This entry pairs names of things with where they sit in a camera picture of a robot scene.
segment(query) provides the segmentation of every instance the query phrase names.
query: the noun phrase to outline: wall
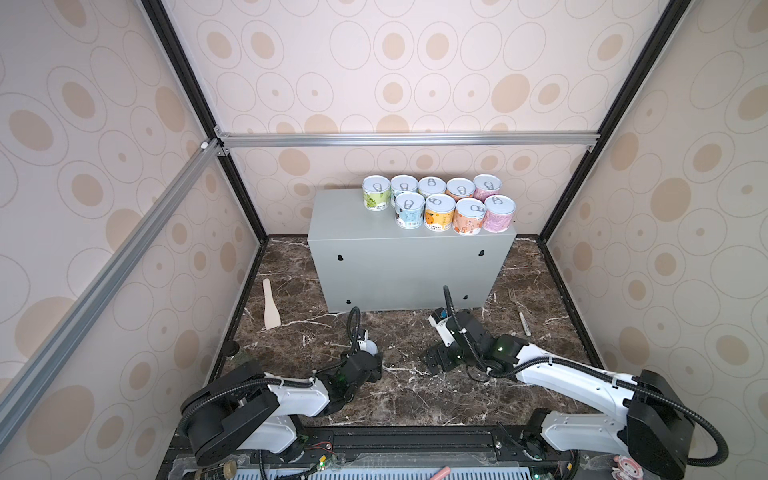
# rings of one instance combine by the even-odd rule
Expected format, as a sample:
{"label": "wall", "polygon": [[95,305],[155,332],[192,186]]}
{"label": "wall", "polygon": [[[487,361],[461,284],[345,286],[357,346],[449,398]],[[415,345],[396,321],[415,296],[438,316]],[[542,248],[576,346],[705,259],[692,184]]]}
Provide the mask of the wall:
{"label": "wall", "polygon": [[[439,0],[166,2],[219,125],[241,134],[595,130],[665,5],[664,0],[471,0],[451,2],[450,8]],[[440,164],[456,161],[452,155],[478,162],[489,149],[463,149],[471,152],[469,158],[452,153],[455,148],[435,148],[432,168],[441,171]],[[528,149],[539,160],[551,151]],[[255,189],[254,203],[269,233],[306,232],[308,219],[301,211],[311,208],[312,198],[286,195],[290,182],[304,182],[314,192],[331,181],[357,184],[355,177],[364,170],[394,173],[379,164],[368,169],[370,159],[385,149],[300,150],[311,163],[306,176],[275,170],[271,178],[280,186],[264,182],[274,188]],[[396,162],[408,165],[397,173],[428,170],[409,164],[415,150],[394,150]],[[522,149],[499,150],[495,169],[519,177],[513,162]],[[280,150],[268,151],[279,158]],[[577,157],[575,149],[568,154]],[[240,152],[243,160],[247,155]],[[511,180],[510,191],[522,195],[533,185],[550,184],[552,176],[540,173],[531,158],[525,185]],[[343,160],[362,163],[350,172]],[[274,160],[265,162],[241,170],[253,186],[272,175],[266,172],[273,172]],[[568,178],[558,176],[548,191],[561,190]],[[283,198],[282,205],[274,203]],[[518,225],[518,232],[539,233],[538,215],[546,218],[550,206],[549,200],[524,200],[521,210],[535,208],[537,219]],[[279,209],[285,210],[282,216]]]}
{"label": "wall", "polygon": [[497,175],[517,203],[517,232],[539,233],[584,152],[584,145],[300,147],[237,148],[233,157],[268,233],[307,233],[317,190],[360,188],[374,173]]}
{"label": "wall", "polygon": [[0,480],[155,478],[256,255],[236,205],[213,160],[0,454]]}
{"label": "wall", "polygon": [[0,5],[0,391],[200,144],[127,0]]}
{"label": "wall", "polygon": [[725,435],[690,478],[768,472],[766,67],[768,2],[701,2],[549,243],[607,367],[662,372]]}

